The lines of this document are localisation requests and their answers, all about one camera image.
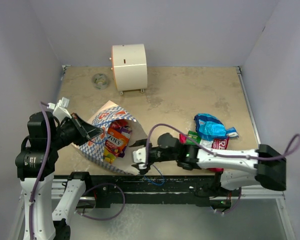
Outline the blue checkered paper bag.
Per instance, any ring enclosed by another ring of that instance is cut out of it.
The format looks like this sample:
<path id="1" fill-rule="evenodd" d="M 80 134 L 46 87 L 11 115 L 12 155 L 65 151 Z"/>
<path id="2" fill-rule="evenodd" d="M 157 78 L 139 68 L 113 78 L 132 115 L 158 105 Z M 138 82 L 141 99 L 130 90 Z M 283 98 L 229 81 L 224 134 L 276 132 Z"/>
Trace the blue checkered paper bag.
<path id="1" fill-rule="evenodd" d="M 121 119 L 128 122 L 127 126 L 131 127 L 132 134 L 125 150 L 125 156 L 123 158 L 116 158 L 114 163 L 110 164 L 104 160 L 104 150 L 108 137 L 108 129 L 113 121 Z M 137 140 L 147 139 L 148 136 L 137 119 L 123 107 L 109 100 L 88 120 L 88 123 L 102 128 L 104 133 L 77 147 L 83 156 L 89 161 L 111 172 L 125 175 L 138 175 L 139 171 L 132 167 L 132 152 L 134 151 L 134 148 L 130 147 L 130 145 Z"/>

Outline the green snack bag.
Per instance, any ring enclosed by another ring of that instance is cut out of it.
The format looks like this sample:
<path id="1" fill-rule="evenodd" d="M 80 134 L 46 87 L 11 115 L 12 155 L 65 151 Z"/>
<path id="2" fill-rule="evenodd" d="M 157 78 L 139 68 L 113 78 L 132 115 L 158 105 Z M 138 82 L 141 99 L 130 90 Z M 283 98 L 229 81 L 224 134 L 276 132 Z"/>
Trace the green snack bag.
<path id="1" fill-rule="evenodd" d="M 205 147 L 205 148 L 211 148 L 213 145 L 213 140 L 209 141 L 209 140 L 205 140 L 203 138 L 201 138 L 198 133 L 196 133 L 195 131 L 188 131 L 187 136 L 190 139 L 193 139 L 196 143 L 200 144 L 201 146 Z"/>

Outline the blue gummy candy bag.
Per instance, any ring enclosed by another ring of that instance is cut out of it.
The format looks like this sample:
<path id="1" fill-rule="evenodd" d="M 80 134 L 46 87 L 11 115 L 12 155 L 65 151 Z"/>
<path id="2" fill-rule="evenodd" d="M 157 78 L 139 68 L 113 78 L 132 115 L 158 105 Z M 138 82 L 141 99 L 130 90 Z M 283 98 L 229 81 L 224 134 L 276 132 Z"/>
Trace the blue gummy candy bag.
<path id="1" fill-rule="evenodd" d="M 198 113 L 194 116 L 195 131 L 204 140 L 226 139 L 226 128 L 223 123 L 208 113 Z"/>

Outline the red chips bag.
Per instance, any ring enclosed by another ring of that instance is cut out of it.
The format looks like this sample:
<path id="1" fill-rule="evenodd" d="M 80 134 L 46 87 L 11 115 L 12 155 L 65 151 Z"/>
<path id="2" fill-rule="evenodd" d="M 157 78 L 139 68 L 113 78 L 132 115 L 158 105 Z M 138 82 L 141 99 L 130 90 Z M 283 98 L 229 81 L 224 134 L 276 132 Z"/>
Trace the red chips bag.
<path id="1" fill-rule="evenodd" d="M 185 135 L 179 134 L 179 141 L 182 144 L 190 144 L 194 145 L 193 142 L 188 140 Z M 210 149 L 215 149 L 215 150 L 226 150 L 228 148 L 228 143 L 229 143 L 229 137 L 226 139 L 214 139 L 212 147 Z M 207 170 L 217 173 L 217 172 L 222 172 L 224 169 L 223 168 L 206 168 Z"/>

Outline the blue snack bar wrapper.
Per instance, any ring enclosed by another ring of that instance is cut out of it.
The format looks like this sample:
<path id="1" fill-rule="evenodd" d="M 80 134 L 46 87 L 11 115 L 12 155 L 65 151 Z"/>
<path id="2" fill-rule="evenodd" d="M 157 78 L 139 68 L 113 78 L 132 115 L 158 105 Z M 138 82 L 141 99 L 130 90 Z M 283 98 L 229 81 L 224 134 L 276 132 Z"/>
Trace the blue snack bar wrapper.
<path id="1" fill-rule="evenodd" d="M 237 138 L 237 137 L 239 137 L 239 134 L 234 127 L 230 127 L 228 129 L 226 129 L 226 136 L 229 138 Z"/>

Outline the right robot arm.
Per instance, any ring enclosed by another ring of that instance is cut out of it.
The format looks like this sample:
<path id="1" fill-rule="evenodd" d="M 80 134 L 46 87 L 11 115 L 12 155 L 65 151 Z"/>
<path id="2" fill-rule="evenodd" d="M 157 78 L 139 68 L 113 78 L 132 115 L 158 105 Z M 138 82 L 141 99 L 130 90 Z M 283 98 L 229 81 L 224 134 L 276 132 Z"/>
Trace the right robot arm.
<path id="1" fill-rule="evenodd" d="M 247 186 L 260 185 L 265 189 L 286 190 L 286 158 L 266 144 L 257 149 L 225 150 L 204 148 L 198 143 L 181 143 L 170 133 L 162 134 L 153 147 L 146 139 L 137 140 L 131 147 L 133 167 L 145 175 L 155 163 L 175 161 L 177 166 L 192 171 L 222 169 L 212 190 L 218 196 Z"/>

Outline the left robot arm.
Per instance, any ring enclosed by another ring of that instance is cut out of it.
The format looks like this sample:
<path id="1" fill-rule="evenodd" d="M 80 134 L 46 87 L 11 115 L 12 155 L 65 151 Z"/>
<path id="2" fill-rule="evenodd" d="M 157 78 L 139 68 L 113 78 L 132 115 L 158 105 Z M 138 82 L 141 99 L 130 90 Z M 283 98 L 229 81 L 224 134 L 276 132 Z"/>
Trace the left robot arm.
<path id="1" fill-rule="evenodd" d="M 15 159 L 24 196 L 25 240 L 68 240 L 71 219 L 81 196 L 93 191 L 87 171 L 72 172 L 57 207 L 52 209 L 52 184 L 58 150 L 70 144 L 81 146 L 104 131 L 83 121 L 76 113 L 58 120 L 51 112 L 32 114 L 28 136 Z"/>

